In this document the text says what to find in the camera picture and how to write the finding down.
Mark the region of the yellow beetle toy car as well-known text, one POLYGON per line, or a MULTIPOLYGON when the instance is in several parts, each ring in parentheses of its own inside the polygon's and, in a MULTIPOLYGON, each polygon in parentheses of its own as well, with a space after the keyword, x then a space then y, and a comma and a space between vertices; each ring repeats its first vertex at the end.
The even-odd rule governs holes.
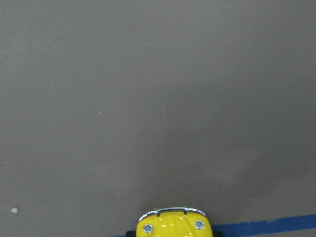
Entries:
POLYGON ((149 211, 137 223, 136 237, 212 237, 206 214, 189 207, 167 207, 149 211))

